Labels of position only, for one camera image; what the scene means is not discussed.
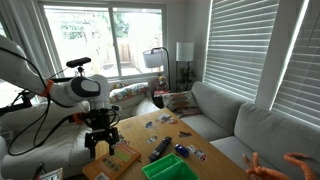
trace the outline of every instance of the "black cable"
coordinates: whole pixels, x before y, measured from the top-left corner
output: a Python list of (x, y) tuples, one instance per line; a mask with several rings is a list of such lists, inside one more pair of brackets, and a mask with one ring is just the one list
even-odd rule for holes
[(54, 75), (52, 75), (51, 77), (49, 77), (49, 79), (51, 79), (51, 78), (55, 77), (56, 75), (58, 75), (58, 74), (62, 73), (63, 71), (67, 70), (68, 68), (69, 68), (69, 67), (67, 67), (67, 68), (65, 68), (65, 69), (63, 69), (63, 70), (61, 70), (61, 71), (57, 72), (56, 74), (54, 74)]
[(113, 117), (113, 119), (110, 121), (109, 120), (109, 124), (110, 124), (110, 126), (111, 126), (111, 124), (114, 122), (114, 120), (116, 119), (116, 111), (115, 110), (113, 110), (113, 109), (108, 109), (108, 112), (107, 112), (107, 114), (109, 115), (109, 114), (111, 114), (111, 113), (109, 113), (109, 111), (111, 111), (112, 112), (112, 117)]
[(115, 125), (117, 125), (117, 124), (119, 123), (119, 121), (120, 121), (120, 116), (119, 116), (118, 113), (116, 113), (115, 110), (109, 109), (109, 111), (110, 111), (110, 110), (113, 112), (113, 119), (110, 121), (110, 127), (114, 127)]
[(9, 153), (11, 156), (19, 156), (19, 155), (28, 153), (28, 152), (34, 150), (35, 148), (38, 148), (38, 147), (42, 146), (42, 145), (48, 140), (48, 138), (49, 138), (65, 121), (69, 120), (69, 118), (71, 118), (71, 116), (67, 116), (67, 117), (63, 118), (61, 121), (59, 121), (59, 122), (50, 130), (50, 132), (47, 134), (47, 136), (46, 136), (40, 143), (38, 143), (38, 144), (35, 145), (34, 147), (30, 148), (29, 150), (26, 150), (26, 151), (24, 151), (24, 152), (17, 153), (17, 154), (12, 154), (12, 153), (9, 152), (9, 151), (8, 151), (8, 153)]
[[(2, 47), (0, 47), (0, 49), (3, 50), (3, 51), (5, 51), (5, 52), (7, 52), (7, 53), (10, 53), (10, 54), (12, 54), (12, 55), (15, 55), (15, 56), (23, 59), (23, 60), (26, 61), (29, 65), (31, 65), (31, 66), (35, 69), (35, 71), (37, 72), (37, 74), (38, 74), (38, 76), (39, 76), (39, 78), (40, 78), (40, 80), (41, 80), (41, 82), (42, 82), (42, 84), (43, 84), (43, 86), (44, 86), (44, 89), (47, 88), (47, 86), (46, 86), (46, 84), (45, 84), (45, 82), (44, 82), (44, 80), (43, 80), (43, 78), (42, 78), (42, 75), (41, 75), (39, 69), (38, 69), (31, 61), (29, 61), (29, 60), (26, 59), (25, 57), (21, 56), (20, 54), (15, 53), (15, 52), (9, 51), (9, 50), (4, 49), (4, 48), (2, 48)], [(23, 129), (21, 132), (19, 132), (19, 133), (13, 138), (13, 140), (11, 141), (11, 143), (9, 144), (9, 147), (8, 147), (8, 154), (10, 154), (11, 156), (22, 155), (22, 154), (25, 154), (25, 153), (28, 153), (28, 152), (32, 151), (33, 149), (35, 149), (35, 148), (37, 148), (37, 147), (40, 147), (40, 146), (45, 142), (45, 141), (44, 141), (43, 143), (41, 142), (41, 143), (39, 143), (39, 144), (37, 144), (37, 145), (35, 144), (35, 142), (36, 142), (36, 137), (37, 137), (37, 135), (38, 135), (38, 133), (39, 133), (41, 127), (42, 127), (42, 124), (44, 123), (44, 121), (45, 121), (45, 119), (46, 119), (46, 117), (47, 117), (47, 115), (48, 115), (48, 112), (49, 112), (50, 101), (51, 101), (50, 93), (48, 93), (48, 95), (47, 95), (47, 100), (48, 100), (48, 104), (47, 104), (47, 108), (46, 108), (45, 112), (44, 112), (37, 120), (35, 120), (34, 122), (32, 122), (30, 125), (28, 125), (25, 129)], [(22, 152), (22, 153), (18, 153), (18, 154), (13, 154), (13, 153), (11, 153), (11, 152), (10, 152), (10, 149), (11, 149), (13, 143), (16, 141), (16, 139), (17, 139), (18, 137), (20, 137), (21, 134), (23, 134), (23, 133), (24, 133), (27, 129), (29, 129), (32, 125), (34, 125), (35, 123), (37, 123), (42, 117), (44, 117), (44, 119), (43, 119), (43, 121), (41, 122), (41, 124), (40, 124), (40, 126), (39, 126), (39, 128), (38, 128), (38, 130), (37, 130), (37, 132), (36, 132), (36, 135), (35, 135), (35, 137), (34, 137), (34, 147), (32, 147), (32, 148), (30, 148), (30, 149), (28, 149), (28, 150), (26, 150), (26, 151), (24, 151), (24, 152)]]

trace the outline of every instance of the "blue object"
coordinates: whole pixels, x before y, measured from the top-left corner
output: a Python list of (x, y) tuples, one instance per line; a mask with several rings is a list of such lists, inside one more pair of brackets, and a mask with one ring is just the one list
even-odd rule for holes
[(175, 147), (176, 151), (181, 154), (183, 157), (188, 157), (189, 156), (189, 151), (185, 147), (183, 147), (181, 144), (176, 144)]

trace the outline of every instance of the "small box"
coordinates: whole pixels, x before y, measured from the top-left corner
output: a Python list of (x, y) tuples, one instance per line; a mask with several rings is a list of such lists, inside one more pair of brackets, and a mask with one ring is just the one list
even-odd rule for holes
[(198, 180), (199, 177), (178, 156), (169, 154), (142, 168), (149, 180)]

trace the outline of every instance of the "patterned pillow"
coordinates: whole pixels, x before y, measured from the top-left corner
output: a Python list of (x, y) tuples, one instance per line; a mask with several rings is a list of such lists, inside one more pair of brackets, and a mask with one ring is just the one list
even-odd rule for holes
[(111, 103), (120, 102), (133, 96), (147, 92), (148, 82), (131, 84), (120, 89), (114, 89), (110, 92), (109, 100)]
[(165, 94), (162, 97), (164, 107), (171, 110), (180, 118), (201, 114), (191, 91)]
[(113, 89), (120, 89), (120, 88), (123, 88), (123, 87), (126, 87), (126, 86), (128, 86), (128, 84), (116, 83), (116, 84), (114, 84)]
[(177, 108), (198, 107), (191, 91), (164, 94), (162, 97), (164, 107), (171, 111)]

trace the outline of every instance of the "white blinds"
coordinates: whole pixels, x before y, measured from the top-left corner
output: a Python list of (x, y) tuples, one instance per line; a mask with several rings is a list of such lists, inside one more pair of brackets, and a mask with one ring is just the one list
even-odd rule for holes
[(278, 4), (213, 1), (204, 82), (255, 99)]
[(272, 110), (320, 126), (320, 6), (313, 7), (309, 4)]

